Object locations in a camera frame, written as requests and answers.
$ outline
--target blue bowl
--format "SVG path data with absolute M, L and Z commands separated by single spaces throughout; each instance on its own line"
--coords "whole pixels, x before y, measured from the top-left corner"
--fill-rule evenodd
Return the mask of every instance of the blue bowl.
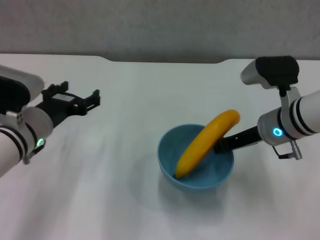
M 232 151 L 216 154 L 212 149 L 190 174 L 175 179 L 173 174 L 179 158 L 205 126 L 185 124 L 172 128 L 161 138 L 157 157 L 165 178 L 184 192 L 206 192 L 222 184 L 234 167 Z

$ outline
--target bowl rim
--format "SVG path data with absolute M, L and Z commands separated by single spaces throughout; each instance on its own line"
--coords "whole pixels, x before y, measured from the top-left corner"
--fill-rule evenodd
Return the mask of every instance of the bowl rim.
M 169 129 L 169 130 L 166 131 L 166 132 L 163 134 L 163 136 L 161 137 L 161 139 L 160 139 L 160 141 L 159 141 L 159 143 L 158 143 L 157 150 L 156 150 L 156 156 L 157 156 L 157 158 L 158 158 L 158 163 L 159 163 L 159 165 L 160 165 L 161 171 L 162 171 L 163 174 L 165 174 L 167 177 L 169 177 L 170 180 L 172 180 L 173 182 L 175 182 L 175 183 L 177 183 L 178 185 L 181 185 L 181 186 L 183 186 L 183 187 L 185 187 L 185 188 L 195 189 L 195 190 L 209 190 L 209 189 L 215 188 L 215 187 L 219 186 L 220 184 L 222 184 L 223 182 L 225 182 L 225 181 L 228 179 L 228 177 L 231 175 L 231 173 L 232 173 L 232 170 L 233 170 L 234 164 L 235 164 L 235 156 L 234 156 L 234 152 L 233 152 L 233 151 L 231 151 L 231 153 L 232 153 L 232 164 L 231 164 L 231 168 L 230 168 L 228 174 L 227 174 L 222 180 L 220 180 L 219 182 L 217 182 L 217 183 L 215 183 L 214 185 L 211 185 L 211 186 L 190 186 L 190 185 L 184 184 L 183 182 L 180 182 L 180 181 L 176 180 L 175 178 L 173 178 L 172 176 L 170 176 L 170 175 L 168 174 L 168 172 L 165 170 L 165 168 L 163 167 L 163 165 L 161 164 L 160 157 L 159 157 L 159 148 L 160 148 L 160 144 L 161 144 L 163 138 L 164 138 L 169 132 L 171 132 L 172 130 L 174 130 L 174 129 L 176 129 L 176 128 L 183 127 L 183 126 L 190 126 L 190 125 L 192 125 L 192 126 L 205 127 L 205 126 L 202 125 L 202 124 L 196 124 L 196 123 L 181 124 L 181 125 L 178 125 L 178 126 L 175 126 L 175 127 L 171 128 L 171 129 Z

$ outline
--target white table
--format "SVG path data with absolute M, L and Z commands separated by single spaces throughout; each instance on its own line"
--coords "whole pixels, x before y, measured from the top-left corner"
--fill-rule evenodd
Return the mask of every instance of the white table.
M 233 173 L 212 194 L 182 193 L 160 172 L 157 145 L 168 129 L 236 109 L 231 135 L 280 106 L 277 90 L 241 82 L 250 61 L 0 54 L 1 65 L 37 74 L 46 87 L 69 81 L 71 93 L 101 94 L 100 107 L 65 120 L 30 165 L 0 179 L 1 240 L 319 239 L 320 134 L 298 141 L 299 161 L 279 160 L 265 143 L 235 150 Z M 299 65 L 301 95 L 320 89 L 320 61 Z

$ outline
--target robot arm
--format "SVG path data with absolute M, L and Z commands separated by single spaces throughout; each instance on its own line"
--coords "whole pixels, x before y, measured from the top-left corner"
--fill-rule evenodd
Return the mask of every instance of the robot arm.
M 0 177 L 21 160 L 29 164 L 67 117 L 84 116 L 100 105 L 99 90 L 82 99 L 66 92 L 66 81 L 44 86 L 39 76 L 0 65 Z M 27 107 L 40 93 L 43 101 Z
M 292 84 L 298 82 L 299 65 L 291 56 L 259 57 L 241 73 L 246 85 L 277 88 L 281 107 L 260 116 L 257 126 L 222 138 L 216 152 L 246 147 L 261 141 L 271 145 L 280 159 L 302 159 L 296 140 L 320 132 L 320 90 L 301 97 Z M 290 143 L 292 153 L 279 155 L 275 146 Z

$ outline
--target banana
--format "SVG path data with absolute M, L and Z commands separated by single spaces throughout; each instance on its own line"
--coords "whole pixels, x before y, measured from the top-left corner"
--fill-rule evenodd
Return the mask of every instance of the banana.
M 216 142 L 239 121 L 240 114 L 231 109 L 219 114 L 209 122 L 180 157 L 176 164 L 174 177 L 178 179 L 190 173 Z

